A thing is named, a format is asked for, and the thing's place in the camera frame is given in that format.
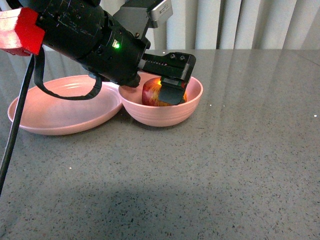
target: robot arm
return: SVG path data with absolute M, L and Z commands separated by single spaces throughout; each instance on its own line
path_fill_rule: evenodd
M 164 56 L 145 53 L 150 48 L 146 32 L 173 14 L 171 0 L 130 0 L 114 16 L 100 7 L 100 0 L 6 1 L 13 9 L 28 9 L 24 17 L 20 10 L 22 25 L 38 28 L 35 32 L 40 36 L 44 31 L 42 38 L 37 36 L 33 41 L 40 39 L 39 49 L 41 44 L 47 45 L 80 63 L 94 78 L 118 85 L 137 87 L 140 82 L 138 71 L 160 75 L 160 100 L 173 105 L 180 103 L 196 58 L 179 52 Z M 0 15 L 0 21 L 5 20 L 8 15 Z M 1 46 L 1 41 L 0 48 L 17 54 Z

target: curtain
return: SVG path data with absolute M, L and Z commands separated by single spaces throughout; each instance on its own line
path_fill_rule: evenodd
M 100 5 L 113 15 L 126 1 Z M 173 15 L 147 32 L 151 49 L 320 49 L 320 0 L 171 2 Z

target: pink plate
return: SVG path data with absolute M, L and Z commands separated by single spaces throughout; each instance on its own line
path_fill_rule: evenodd
M 48 81 L 44 85 L 61 96 L 86 95 L 95 84 L 87 75 L 70 76 Z M 101 92 L 90 100 L 63 100 L 42 92 L 38 87 L 29 89 L 20 128 L 35 134 L 67 135 L 92 129 L 108 121 L 121 109 L 119 86 L 102 84 Z M 8 108 L 13 121 L 18 98 Z

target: pink bowl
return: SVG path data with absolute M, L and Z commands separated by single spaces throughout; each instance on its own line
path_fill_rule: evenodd
M 168 127 L 186 120 L 196 110 L 204 89 L 194 77 L 191 77 L 186 87 L 187 102 L 175 106 L 146 106 L 142 105 L 143 86 L 146 81 L 158 76 L 148 73 L 139 75 L 141 80 L 137 88 L 119 87 L 124 108 L 138 122 L 154 127 Z

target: black wire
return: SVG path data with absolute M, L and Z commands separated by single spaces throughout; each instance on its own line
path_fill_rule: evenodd
M 18 9 L 23 7 L 18 0 L 6 0 L 6 2 L 12 9 Z
M 22 82 L 19 98 L 18 98 L 18 103 L 15 108 L 15 113 L 14 113 L 14 118 L 12 121 L 9 137 L 8 137 L 8 142 L 6 144 L 5 152 L 1 161 L 1 168 L 0 168 L 0 197 L 1 197 L 1 192 L 4 187 L 6 175 L 8 172 L 10 160 L 12 153 L 14 151 L 17 135 L 18 135 L 18 130 L 19 130 L 19 125 L 21 121 L 21 116 L 22 112 L 24 110 L 25 102 L 26 102 L 26 97 L 28 93 L 28 88 L 30 85 L 31 77 L 34 72 L 35 68 L 35 56 L 32 55 L 30 59 L 29 66 L 25 72 L 24 79 Z

